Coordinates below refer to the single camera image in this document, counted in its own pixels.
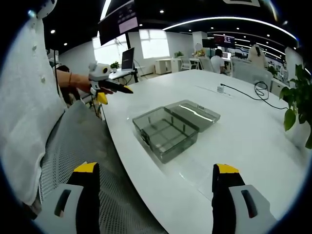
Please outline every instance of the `television screen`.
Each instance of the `television screen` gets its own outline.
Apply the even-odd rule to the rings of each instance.
[[[204,48],[216,48],[214,39],[203,39]]]
[[[98,23],[101,45],[137,27],[135,2],[131,0],[117,8]]]
[[[234,37],[215,36],[214,42],[218,46],[227,47],[227,48],[235,48]]]

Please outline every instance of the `hand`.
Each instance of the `hand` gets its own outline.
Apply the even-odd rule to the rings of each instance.
[[[73,83],[73,86],[81,89],[82,91],[84,91],[86,93],[90,93],[91,83],[90,83],[89,78],[87,76],[78,75],[77,82]],[[101,91],[103,91],[105,94],[113,94],[114,93],[111,90],[105,89],[103,87],[101,87]]]

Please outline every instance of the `window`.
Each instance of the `window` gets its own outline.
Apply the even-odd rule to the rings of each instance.
[[[104,64],[118,62],[121,64],[122,53],[128,50],[126,35],[121,35],[101,46],[99,37],[92,39],[96,61]]]
[[[140,30],[139,33],[145,59],[169,56],[169,46],[165,31]]]

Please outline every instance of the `black ceiling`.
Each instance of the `black ceiling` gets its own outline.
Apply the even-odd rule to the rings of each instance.
[[[277,18],[274,18],[272,9],[265,4],[265,2],[269,2],[268,0],[259,0],[260,7],[226,4],[223,0],[135,0],[135,3],[139,23],[143,24],[142,28],[163,29],[176,23],[214,16],[235,16],[262,20],[281,27],[299,38],[300,46],[304,45],[305,47],[299,48],[298,51],[309,58],[311,45],[308,37],[309,32],[306,30],[308,22],[305,21],[305,17],[308,17],[310,13],[308,9],[299,4],[301,1],[303,2],[303,0],[297,0],[297,4],[294,4],[293,2],[272,0]],[[97,24],[104,2],[105,0],[59,0],[54,11],[44,19],[47,47],[55,48],[62,53],[90,41],[92,37],[97,35]],[[108,14],[126,2],[127,0],[112,0]],[[52,29],[56,30],[55,34],[50,34]],[[295,39],[277,29],[243,20],[200,21],[175,27],[168,31],[189,32],[189,30],[217,32],[218,34],[224,32],[226,35],[238,39],[255,40],[263,44],[269,42],[269,46],[280,51],[284,51],[285,46],[297,46]],[[248,42],[244,41],[239,43],[249,45]]]

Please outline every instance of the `bracelet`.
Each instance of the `bracelet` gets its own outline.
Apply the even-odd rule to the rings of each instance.
[[[72,78],[72,72],[71,72],[70,75],[69,75],[68,86],[70,86],[70,80],[71,80],[71,78]]]

